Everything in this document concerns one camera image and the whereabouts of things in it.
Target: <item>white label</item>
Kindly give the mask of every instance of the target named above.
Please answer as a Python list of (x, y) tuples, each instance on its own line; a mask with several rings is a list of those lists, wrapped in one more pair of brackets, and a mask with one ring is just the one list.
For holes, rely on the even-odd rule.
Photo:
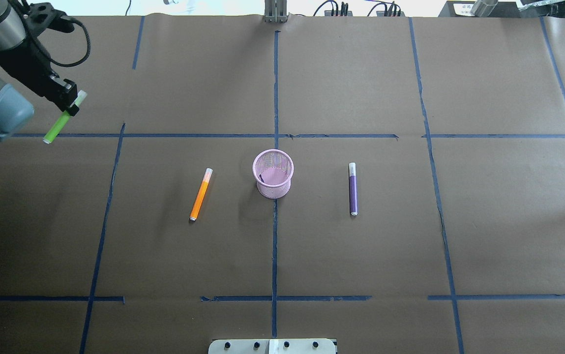
[(455, 14), (474, 17), (473, 4), (453, 4), (453, 6), (455, 7)]

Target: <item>blue object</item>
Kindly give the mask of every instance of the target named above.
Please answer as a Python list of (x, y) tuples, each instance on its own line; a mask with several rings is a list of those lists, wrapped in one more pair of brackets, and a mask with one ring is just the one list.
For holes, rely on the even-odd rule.
[(20, 130), (33, 116), (33, 105), (11, 84), (0, 89), (0, 142)]

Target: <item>white bracket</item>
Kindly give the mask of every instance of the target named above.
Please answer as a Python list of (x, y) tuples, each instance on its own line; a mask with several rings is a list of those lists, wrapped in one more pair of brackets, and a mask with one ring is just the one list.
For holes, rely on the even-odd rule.
[(208, 354), (337, 354), (335, 343), (326, 338), (215, 340)]
[(287, 0), (265, 0), (265, 22), (287, 22)]

